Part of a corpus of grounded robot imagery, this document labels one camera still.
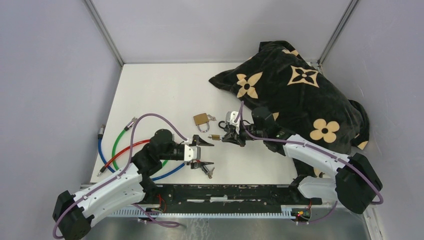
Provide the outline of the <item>large brass padlock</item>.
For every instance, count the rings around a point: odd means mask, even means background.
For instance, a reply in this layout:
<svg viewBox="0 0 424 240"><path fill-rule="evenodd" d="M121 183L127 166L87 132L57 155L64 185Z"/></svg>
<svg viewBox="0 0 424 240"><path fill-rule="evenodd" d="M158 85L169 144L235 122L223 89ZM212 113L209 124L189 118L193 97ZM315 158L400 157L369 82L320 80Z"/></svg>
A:
<svg viewBox="0 0 424 240"><path fill-rule="evenodd" d="M206 133L210 130L210 123L209 123L209 117L206 113L200 113L193 116L194 124L196 125L197 129L201 133Z"/></svg>

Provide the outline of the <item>large padlock keys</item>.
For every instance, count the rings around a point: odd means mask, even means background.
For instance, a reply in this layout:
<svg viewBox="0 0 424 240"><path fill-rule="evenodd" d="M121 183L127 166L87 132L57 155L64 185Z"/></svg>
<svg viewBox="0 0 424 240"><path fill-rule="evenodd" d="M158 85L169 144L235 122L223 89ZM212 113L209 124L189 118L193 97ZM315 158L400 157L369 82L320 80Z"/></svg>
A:
<svg viewBox="0 0 424 240"><path fill-rule="evenodd" d="M214 117L214 116L212 116L210 114L208 114L207 117L208 117L208 120L209 121L216 121L217 120L216 117Z"/></svg>

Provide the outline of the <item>black padlock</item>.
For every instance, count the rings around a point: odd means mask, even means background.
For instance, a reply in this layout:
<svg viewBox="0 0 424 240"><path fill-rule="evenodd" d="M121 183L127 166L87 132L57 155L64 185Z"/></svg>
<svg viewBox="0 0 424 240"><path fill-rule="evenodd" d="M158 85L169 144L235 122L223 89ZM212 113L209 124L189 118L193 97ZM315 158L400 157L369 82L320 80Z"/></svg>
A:
<svg viewBox="0 0 424 240"><path fill-rule="evenodd" d="M218 123L218 127L225 132L228 132L233 126L229 122L222 120Z"/></svg>

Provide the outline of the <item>small brass padlock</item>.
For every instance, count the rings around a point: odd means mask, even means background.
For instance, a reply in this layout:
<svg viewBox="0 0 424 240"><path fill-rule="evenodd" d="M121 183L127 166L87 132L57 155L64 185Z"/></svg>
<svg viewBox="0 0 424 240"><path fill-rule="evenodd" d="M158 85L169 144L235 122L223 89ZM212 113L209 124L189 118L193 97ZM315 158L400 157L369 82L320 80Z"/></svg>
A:
<svg viewBox="0 0 424 240"><path fill-rule="evenodd" d="M213 140L213 141L220 141L222 139L222 136L218 135L218 134L210 134L208 136L209 139Z"/></svg>

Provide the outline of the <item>black floral blanket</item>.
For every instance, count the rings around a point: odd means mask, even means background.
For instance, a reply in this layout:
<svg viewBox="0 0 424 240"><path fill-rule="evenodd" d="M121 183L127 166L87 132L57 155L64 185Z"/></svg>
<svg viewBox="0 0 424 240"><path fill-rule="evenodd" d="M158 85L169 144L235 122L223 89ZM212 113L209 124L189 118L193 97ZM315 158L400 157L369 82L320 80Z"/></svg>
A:
<svg viewBox="0 0 424 240"><path fill-rule="evenodd" d="M276 123L328 150L363 150L370 138L365 108L348 99L287 41L264 41L258 52L209 82L249 109L266 107Z"/></svg>

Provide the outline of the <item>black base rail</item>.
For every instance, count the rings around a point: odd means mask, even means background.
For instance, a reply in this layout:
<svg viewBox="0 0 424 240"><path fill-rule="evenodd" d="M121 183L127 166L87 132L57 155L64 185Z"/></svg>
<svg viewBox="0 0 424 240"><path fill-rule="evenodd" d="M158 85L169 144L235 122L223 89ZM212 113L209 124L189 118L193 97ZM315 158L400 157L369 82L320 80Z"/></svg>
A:
<svg viewBox="0 0 424 240"><path fill-rule="evenodd" d="M165 184L158 183L139 202L160 206L166 214L271 214L284 206L319 206L292 185Z"/></svg>

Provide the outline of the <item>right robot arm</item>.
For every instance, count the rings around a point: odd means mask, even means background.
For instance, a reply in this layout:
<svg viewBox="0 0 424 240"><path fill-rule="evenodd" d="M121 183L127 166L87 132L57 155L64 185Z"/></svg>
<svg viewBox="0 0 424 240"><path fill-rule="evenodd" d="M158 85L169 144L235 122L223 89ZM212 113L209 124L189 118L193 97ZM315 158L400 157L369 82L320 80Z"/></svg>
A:
<svg viewBox="0 0 424 240"><path fill-rule="evenodd" d="M312 143L278 125L266 107L255 108L251 115L253 123L245 124L241 108L229 111L223 120L225 135L221 141L240 147L247 141L261 141L269 151L325 174L324 178L300 174L295 187L288 191L293 203L302 204L311 198L332 200L356 214L362 214L370 205L384 203L383 184L363 154L338 153Z"/></svg>

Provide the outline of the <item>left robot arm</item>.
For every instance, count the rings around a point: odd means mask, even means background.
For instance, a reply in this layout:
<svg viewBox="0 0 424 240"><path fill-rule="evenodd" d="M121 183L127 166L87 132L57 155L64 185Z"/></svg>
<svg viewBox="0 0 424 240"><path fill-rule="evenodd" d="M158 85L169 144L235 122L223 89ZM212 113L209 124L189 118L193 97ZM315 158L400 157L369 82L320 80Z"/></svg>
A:
<svg viewBox="0 0 424 240"><path fill-rule="evenodd" d="M80 240L113 212L141 201L154 202L158 191L151 176L162 169L162 161L182 161L196 169L202 146L210 147L211 143L196 134L188 142L177 143L168 129L157 130L127 166L88 188L58 195L52 214L53 237Z"/></svg>

